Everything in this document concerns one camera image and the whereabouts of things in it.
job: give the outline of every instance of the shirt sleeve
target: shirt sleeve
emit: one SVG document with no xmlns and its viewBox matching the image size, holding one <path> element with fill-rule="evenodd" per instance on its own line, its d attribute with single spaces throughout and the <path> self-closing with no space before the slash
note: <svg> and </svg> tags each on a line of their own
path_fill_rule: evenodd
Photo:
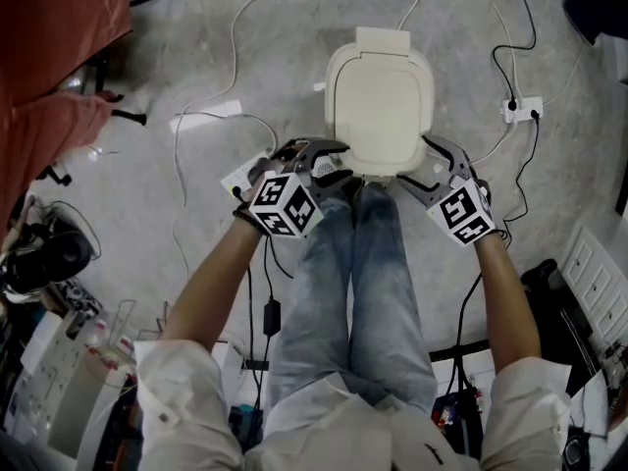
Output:
<svg viewBox="0 0 628 471">
<path fill-rule="evenodd" d="M 483 471 L 560 469 L 570 371 L 570 366 L 530 357 L 499 372 L 482 444 Z"/>
<path fill-rule="evenodd" d="M 143 411 L 141 470 L 239 469 L 220 368 L 190 340 L 135 343 L 137 399 Z"/>
</svg>

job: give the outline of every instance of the toilet lid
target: toilet lid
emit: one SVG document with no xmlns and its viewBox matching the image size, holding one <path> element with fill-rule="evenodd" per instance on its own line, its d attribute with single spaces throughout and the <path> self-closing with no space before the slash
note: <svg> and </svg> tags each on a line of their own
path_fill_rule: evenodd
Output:
<svg viewBox="0 0 628 471">
<path fill-rule="evenodd" d="M 362 42 L 361 29 L 370 33 Z M 332 116 L 327 109 L 333 109 L 328 123 L 334 137 L 350 147 L 340 155 L 342 162 L 359 175 L 386 177 L 413 171 L 425 157 L 421 135 L 432 125 L 430 66 L 410 49 L 407 32 L 359 28 L 357 37 L 328 69 L 335 76 L 335 81 L 328 79 L 326 90 L 333 103 L 333 107 L 326 103 L 326 115 Z"/>
</svg>

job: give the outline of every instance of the white shirt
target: white shirt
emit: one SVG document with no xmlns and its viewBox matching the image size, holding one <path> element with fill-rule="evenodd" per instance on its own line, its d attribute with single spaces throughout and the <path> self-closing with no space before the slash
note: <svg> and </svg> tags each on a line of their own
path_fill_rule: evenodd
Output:
<svg viewBox="0 0 628 471">
<path fill-rule="evenodd" d="M 280 401 L 264 441 L 242 456 L 227 423 L 220 369 L 187 340 L 135 344 L 144 412 L 141 470 L 560 469 L 570 367 L 526 358 L 501 371 L 482 461 L 457 455 L 418 408 L 390 396 L 373 408 L 335 374 Z"/>
</svg>

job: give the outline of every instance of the jeans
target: jeans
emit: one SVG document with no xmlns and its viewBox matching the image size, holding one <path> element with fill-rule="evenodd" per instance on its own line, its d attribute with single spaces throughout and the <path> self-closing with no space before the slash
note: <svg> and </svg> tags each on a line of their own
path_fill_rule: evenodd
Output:
<svg viewBox="0 0 628 471">
<path fill-rule="evenodd" d="M 436 379 L 393 199 L 371 183 L 353 209 L 340 195 L 321 208 L 325 218 L 307 240 L 292 284 L 293 307 L 271 355 L 266 409 L 338 372 L 349 391 L 372 405 L 392 394 L 431 414 Z"/>
</svg>

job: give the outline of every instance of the white cabinet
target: white cabinet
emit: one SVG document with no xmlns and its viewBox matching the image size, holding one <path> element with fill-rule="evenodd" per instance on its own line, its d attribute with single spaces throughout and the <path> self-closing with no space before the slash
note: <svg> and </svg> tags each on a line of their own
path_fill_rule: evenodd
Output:
<svg viewBox="0 0 628 471">
<path fill-rule="evenodd" d="M 603 350 L 628 339 L 628 222 L 608 213 L 576 224 L 559 269 Z"/>
</svg>

